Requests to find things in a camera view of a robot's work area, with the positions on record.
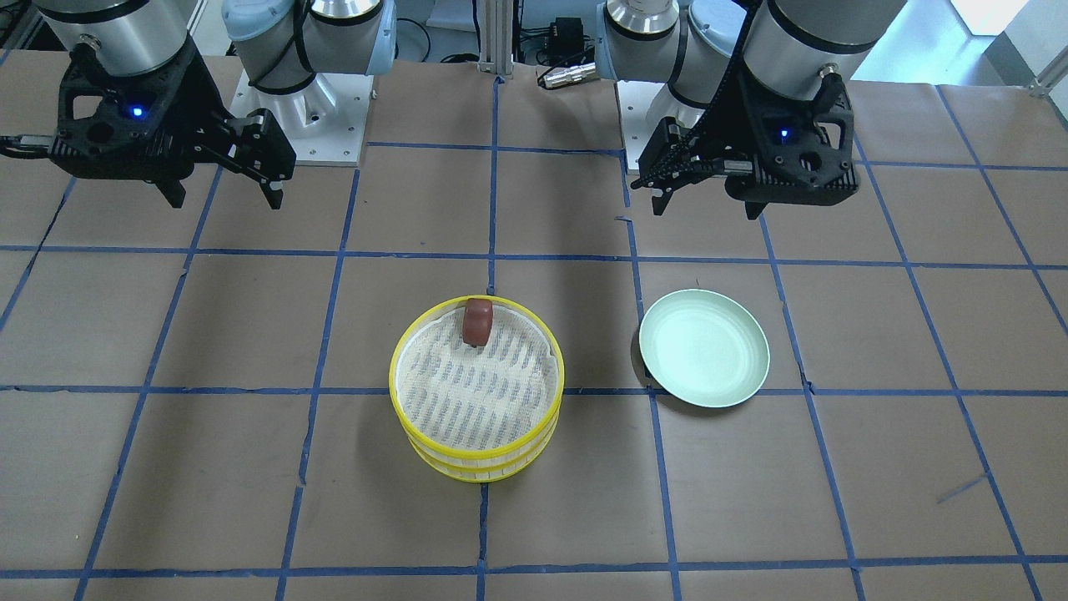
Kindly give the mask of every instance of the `cable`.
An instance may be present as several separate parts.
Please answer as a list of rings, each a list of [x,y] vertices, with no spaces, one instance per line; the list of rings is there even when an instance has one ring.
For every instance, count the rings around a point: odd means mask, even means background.
[[[310,12],[312,12],[312,0],[304,0],[304,6],[303,9],[301,9],[300,14],[294,17],[293,35],[289,36],[289,39],[285,43],[285,46],[282,47],[282,51],[279,52],[278,56],[274,57],[274,60],[270,62],[270,66],[264,69],[264,72],[261,73],[260,76],[256,77],[254,80],[249,81],[250,88],[255,88],[256,85],[258,85],[264,80],[265,77],[270,75],[270,72],[278,68],[278,65],[282,64],[282,60],[289,52],[289,48],[293,48],[293,45],[297,43],[297,37],[301,38],[301,45],[303,45],[304,19],[308,18],[308,13]]]
[[[419,29],[423,30],[423,35],[425,35],[425,36],[426,36],[426,53],[424,53],[424,54],[423,54],[423,60],[421,60],[421,61],[419,61],[419,62],[421,62],[421,63],[425,63],[425,62],[426,62],[426,59],[428,59],[428,58],[430,57],[430,32],[429,32],[429,31],[427,31],[427,30],[426,30],[426,28],[425,28],[425,27],[423,27],[423,25],[422,25],[422,23],[420,23],[420,22],[418,22],[418,21],[414,21],[414,20],[412,20],[412,19],[409,19],[408,17],[397,17],[397,20],[398,20],[398,21],[405,21],[405,22],[410,22],[410,23],[412,23],[413,26],[418,27]]]
[[[473,63],[477,61],[478,54],[472,54],[471,52],[457,52],[441,59],[443,63]]]
[[[471,16],[474,18],[474,41],[478,44],[478,54],[482,56],[482,29],[478,28],[478,0],[471,0]]]

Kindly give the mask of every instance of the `light green plate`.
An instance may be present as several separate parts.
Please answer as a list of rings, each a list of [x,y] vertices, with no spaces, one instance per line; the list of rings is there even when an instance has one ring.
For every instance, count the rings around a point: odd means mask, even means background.
[[[679,289],[657,300],[638,338],[653,378],[688,404],[736,406],[768,378],[771,352],[760,325],[716,291]]]

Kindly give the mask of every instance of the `stacked basket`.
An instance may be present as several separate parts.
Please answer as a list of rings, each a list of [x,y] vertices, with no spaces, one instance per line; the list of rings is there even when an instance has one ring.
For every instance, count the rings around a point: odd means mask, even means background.
[[[465,344],[469,302],[492,306],[485,346]],[[506,478],[556,428],[564,362],[531,312],[497,296],[464,296],[423,314],[397,344],[390,397],[415,453],[467,483]]]

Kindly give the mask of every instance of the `blue tape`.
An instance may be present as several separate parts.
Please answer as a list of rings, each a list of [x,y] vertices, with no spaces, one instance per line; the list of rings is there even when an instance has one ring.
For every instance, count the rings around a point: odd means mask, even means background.
[[[307,452],[301,455],[301,465],[308,457]],[[293,560],[293,545],[297,540],[297,522],[300,519],[300,506],[304,500],[304,480],[301,479],[300,484],[293,490],[293,505],[289,507],[289,523],[285,529],[285,547],[282,549],[282,566],[278,573],[278,585],[274,588],[274,601],[283,601],[285,599],[285,587],[288,582],[289,575],[289,564]]]
[[[497,294],[497,167],[500,155],[498,145],[501,118],[501,83],[504,79],[493,78],[493,113],[491,122],[490,157],[489,157],[489,256],[486,260],[486,294]]]
[[[524,564],[506,568],[490,568],[490,574],[588,574],[604,572],[666,572],[671,567],[664,563],[642,564]]]
[[[486,555],[489,539],[489,485],[481,487],[482,500],[478,502],[478,564],[476,566],[477,581],[475,585],[476,601],[486,601]]]
[[[312,382],[312,396],[308,404],[308,431],[300,448],[300,465],[297,470],[298,485],[293,494],[293,507],[289,511],[289,524],[285,535],[285,548],[282,552],[282,571],[278,576],[278,587],[274,591],[277,601],[285,598],[285,587],[289,574],[289,564],[293,558],[293,545],[297,538],[297,522],[300,518],[300,506],[308,486],[308,464],[312,455],[312,442],[315,438],[315,421],[319,409],[319,395],[323,388],[323,373],[326,369],[327,353],[330,350],[330,334],[333,330],[334,311],[337,307],[337,290],[341,288],[342,271],[345,268],[345,250],[348,246],[349,231],[352,227],[352,213],[356,210],[356,196],[360,188],[360,171],[352,172],[352,184],[349,187],[348,206],[345,209],[345,223],[342,226],[341,240],[334,252],[334,272],[330,282],[330,296],[327,300],[326,317],[323,320],[323,337],[319,343],[319,357],[315,363],[315,378]]]
[[[122,483],[123,474],[126,472],[126,462],[129,459],[130,448],[134,446],[134,437],[137,434],[137,427],[141,421],[141,413],[144,411],[145,400],[148,398],[148,390],[150,386],[152,386],[152,379],[156,375],[156,367],[159,365],[159,357],[163,352],[163,345],[167,343],[167,335],[174,321],[174,314],[178,309],[178,300],[182,298],[182,290],[185,289],[186,281],[189,276],[189,268],[191,267],[193,256],[195,255],[197,244],[200,242],[201,234],[204,232],[204,223],[207,222],[207,215],[208,211],[211,210],[211,204],[215,200],[216,191],[219,188],[219,179],[221,176],[222,168],[219,167],[215,171],[215,178],[211,181],[211,188],[208,191],[207,200],[204,201],[204,208],[201,210],[200,220],[197,222],[197,230],[193,232],[193,238],[189,242],[189,248],[186,252],[186,259],[183,264],[184,272],[180,276],[178,276],[178,281],[174,286],[174,292],[171,295],[171,304],[167,309],[163,325],[160,328],[159,336],[156,338],[156,347],[152,353],[152,361],[148,362],[148,369],[144,376],[141,394],[138,396],[137,405],[134,407],[134,415],[130,417],[129,427],[126,429],[126,438],[123,441],[123,448],[119,454],[119,466],[115,470],[115,475],[111,479],[111,487],[108,489],[108,495],[105,499],[104,508],[100,511],[100,519],[96,524],[93,542],[89,548],[89,555],[85,557],[84,572],[78,580],[78,587],[75,590],[74,601],[82,601],[85,597],[85,587],[89,585],[89,572],[96,564],[96,555],[100,551],[100,542],[104,540],[104,532],[108,527],[111,509],[114,507],[115,496],[119,494],[119,485]]]
[[[725,572],[764,570],[823,570],[849,568],[848,559],[795,559],[784,562],[687,562],[679,564],[684,572]]]
[[[198,254],[239,254],[263,256],[335,256],[336,250],[287,250],[267,248],[200,248]]]
[[[480,252],[389,252],[372,250],[346,250],[345,256],[364,258],[469,258],[485,260],[489,254]]]
[[[354,397],[380,397],[389,395],[389,389],[344,389],[344,388],[319,388],[319,395],[337,395]]]
[[[671,492],[668,490],[668,462],[664,459],[663,431],[660,428],[660,408],[657,396],[649,393],[649,414],[653,417],[653,442],[657,450],[657,473],[660,479],[660,503],[664,513],[664,534],[668,539],[668,570],[674,601],[682,601],[682,581],[678,575],[678,554],[675,550],[675,520],[671,511]]]
[[[912,167],[923,169],[975,169],[974,164],[958,162],[908,162],[904,160],[868,160],[861,155],[861,162],[873,167]]]
[[[953,115],[952,111],[949,111],[948,102],[945,101],[945,96],[942,94],[942,90],[938,88],[936,89],[942,97],[942,101],[945,104],[945,108],[949,112],[949,116],[953,118],[954,125],[957,126],[957,130],[960,132],[961,138],[964,139],[965,145],[969,145],[969,152],[972,153],[973,158],[976,158],[968,139],[964,137],[963,129],[960,128],[960,124],[957,122],[956,116]],[[855,140],[855,144],[861,158],[865,158],[866,154],[863,145],[861,145],[860,139]],[[908,264],[909,258],[908,254],[905,252],[905,246],[901,243],[901,238],[897,234],[897,227],[894,225],[894,220],[890,216],[885,199],[882,195],[882,189],[879,187],[879,181],[876,179],[875,172],[871,170],[870,165],[867,165],[867,174],[868,178],[871,180],[871,188],[875,191],[876,199],[879,201],[879,206],[882,208],[883,217],[885,217],[886,224],[890,226],[890,232],[894,237],[894,243],[897,244],[897,250],[901,255],[901,260],[906,263],[905,270],[909,275],[909,282],[912,284],[912,289],[916,296],[916,302],[920,304],[920,310],[924,315],[924,320],[927,322],[927,329],[930,331],[931,339],[934,342],[934,348],[938,350],[939,359],[942,361],[942,366],[945,368],[946,378],[949,380],[949,386],[953,389],[954,396],[957,399],[957,405],[960,408],[964,425],[968,427],[968,433],[971,437],[972,444],[978,455],[979,463],[983,465],[983,471],[989,474],[990,490],[994,495],[994,501],[998,503],[998,509],[1001,511],[1002,519],[1005,522],[1005,527],[1008,529],[1009,538],[1012,540],[1012,547],[1016,549],[1017,555],[1023,556],[1024,552],[1023,545],[1020,543],[1020,537],[1016,532],[1016,527],[1012,525],[1012,519],[1008,513],[1008,507],[1005,505],[1005,500],[1002,497],[1001,490],[998,487],[998,481],[994,478],[993,472],[990,470],[990,463],[987,461],[987,455],[983,450],[983,443],[979,441],[978,433],[975,430],[975,425],[972,424],[972,417],[968,412],[968,407],[964,405],[964,397],[959,393],[960,386],[958,386],[957,378],[953,374],[953,366],[949,365],[948,355],[946,355],[945,348],[942,346],[942,339],[938,334],[938,330],[934,328],[934,321],[931,319],[927,302],[924,299],[923,291],[920,289],[920,282],[916,280],[915,272],[912,270],[912,267]],[[1038,585],[1035,583],[1035,576],[1032,574],[1031,568],[1025,562],[1023,563],[1023,569],[1024,573],[1027,575],[1027,582],[1032,585],[1031,588],[1032,592],[1035,595],[1035,600],[1041,601],[1041,592],[1039,592]]]
[[[1012,219],[1009,218],[1008,210],[1005,209],[1005,204],[998,194],[998,190],[994,189],[994,184],[990,180],[990,175],[987,173],[986,168],[984,168],[983,162],[979,161],[979,155],[976,154],[975,147],[972,146],[972,142],[964,133],[964,128],[960,125],[960,121],[957,120],[956,113],[953,112],[953,107],[949,106],[949,100],[945,97],[945,93],[942,92],[942,88],[936,86],[934,89],[938,91],[938,95],[942,99],[942,105],[945,106],[946,112],[949,113],[949,118],[953,121],[953,125],[957,128],[957,132],[960,133],[961,140],[964,141],[964,145],[968,147],[969,154],[972,155],[972,160],[975,161],[975,165],[978,168],[979,174],[983,175],[983,180],[986,181],[987,189],[990,190],[990,195],[993,196],[994,203],[998,204],[998,210],[1001,211],[1002,218],[1005,220],[1005,224],[1008,225],[1009,231],[1012,233],[1012,239],[1016,240],[1016,244],[1020,248],[1020,252],[1023,253],[1023,259],[1027,262],[1027,266],[1035,275],[1035,280],[1038,281],[1038,286],[1042,289],[1042,295],[1046,296],[1046,302],[1049,303],[1050,309],[1053,311],[1053,315],[1056,317],[1057,323],[1061,325],[1061,330],[1065,333],[1065,335],[1068,335],[1068,323],[1065,322],[1065,318],[1057,309],[1057,304],[1054,302],[1053,296],[1046,286],[1046,282],[1042,281],[1042,275],[1038,272],[1038,269],[1035,269],[1035,262],[1032,260],[1031,253],[1027,252],[1027,248],[1023,244],[1023,238],[1020,237],[1020,233],[1017,231],[1016,225],[1012,224]]]
[[[1020,167],[1016,164],[984,164],[983,168],[994,171],[1068,171],[1068,167]]]
[[[41,255],[41,248],[45,246],[45,240],[48,239],[48,234],[52,233],[52,227],[56,226],[56,220],[60,217],[60,211],[66,206],[66,201],[70,197],[70,192],[74,191],[74,185],[77,179],[70,177],[67,181],[67,187],[63,190],[63,195],[60,196],[60,202],[56,205],[56,212],[52,213],[51,221],[48,222],[48,226],[45,227],[45,235],[41,237],[41,241],[37,242],[33,251],[33,255],[30,256],[30,260],[26,264],[22,269],[22,274],[18,278],[18,283],[15,284],[15,289],[11,292],[11,297],[7,299],[7,304],[3,309],[3,313],[0,314],[0,333],[3,332],[5,326],[7,326],[7,320],[11,319],[12,312],[15,311],[15,303],[18,302],[18,297],[22,294],[22,289],[26,288],[26,282],[30,280],[30,273],[33,272],[33,266],[37,264],[37,256]]]
[[[107,252],[107,253],[131,253],[131,254],[186,254],[188,248],[166,248],[148,246],[66,246],[46,244],[41,247],[43,252]]]
[[[1068,564],[1068,555],[949,555],[928,557],[865,557],[859,558],[861,568],[915,567],[915,566],[998,566],[1043,564]],[[680,562],[680,572],[719,571],[775,571],[806,569],[850,568],[846,559],[788,559],[782,562]],[[487,574],[580,574],[609,572],[669,572],[665,562],[639,564],[524,564],[501,568],[487,568]],[[176,570],[160,568],[154,570],[95,569],[90,570],[90,580],[116,579],[227,579],[227,578],[277,578],[281,568],[233,568],[225,570]],[[331,578],[331,576],[451,576],[477,575],[477,566],[366,566],[366,567],[308,567],[290,568],[288,578]],[[85,574],[84,570],[0,570],[0,580],[69,580]]]
[[[435,149],[492,149],[492,146],[484,144],[436,144],[425,142],[367,142],[368,146],[381,146],[390,148],[435,148]]]
[[[566,155],[599,155],[617,157],[623,154],[622,149],[612,148],[536,148],[531,146],[497,146],[501,152],[520,152],[533,154],[566,154]]]
[[[853,588],[857,590],[857,599],[865,601],[864,584],[861,582],[860,566],[857,564],[857,552],[853,548],[853,537],[849,531],[849,522],[846,518],[846,508],[842,503],[842,493],[838,490],[838,480],[834,475],[834,466],[831,463],[831,454],[827,448],[827,440],[823,437],[823,427],[819,422],[819,413],[816,411],[816,401],[813,398],[811,384],[804,371],[804,362],[801,359],[801,347],[798,343],[797,331],[794,329],[794,319],[790,317],[789,304],[786,300],[786,287],[783,285],[782,273],[779,271],[779,262],[775,258],[775,249],[771,243],[771,231],[768,228],[768,221],[764,215],[759,217],[760,232],[764,234],[764,244],[768,250],[768,260],[771,264],[771,273],[775,279],[775,288],[779,290],[779,300],[783,304],[783,319],[786,322],[786,332],[790,338],[790,348],[794,351],[794,360],[798,364],[801,380],[804,384],[805,406],[808,409],[808,418],[812,421],[813,433],[816,437],[816,444],[819,447],[819,456],[823,462],[823,472],[827,474],[827,481],[831,489],[831,499],[834,501],[834,511],[838,516],[838,525],[842,528],[842,541],[846,548],[846,558],[851,568],[853,578]]]

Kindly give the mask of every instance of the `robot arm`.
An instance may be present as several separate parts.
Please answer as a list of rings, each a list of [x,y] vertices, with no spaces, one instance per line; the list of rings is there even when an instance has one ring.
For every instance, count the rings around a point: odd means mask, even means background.
[[[272,208],[296,155],[268,110],[226,110],[204,60],[171,2],[35,0],[70,50],[60,83],[56,132],[0,138],[0,152],[49,158],[84,178],[143,179],[168,202],[185,199],[180,180],[197,162],[216,162],[255,179]],[[97,99],[91,115],[75,100]]]
[[[392,0],[227,0],[231,37],[260,97],[237,117],[168,0],[34,0],[70,51],[53,136],[0,137],[0,153],[49,158],[83,178],[143,179],[172,206],[198,162],[253,178],[271,208],[293,176],[293,136],[334,125],[318,72],[378,74],[393,63]],[[99,99],[92,115],[75,100]]]
[[[655,109],[669,116],[658,123],[631,186],[660,190],[657,215],[675,190],[708,177],[725,178],[751,219],[774,202],[841,202],[859,187],[845,80],[905,0],[734,4],[602,5],[601,76],[666,82]]]

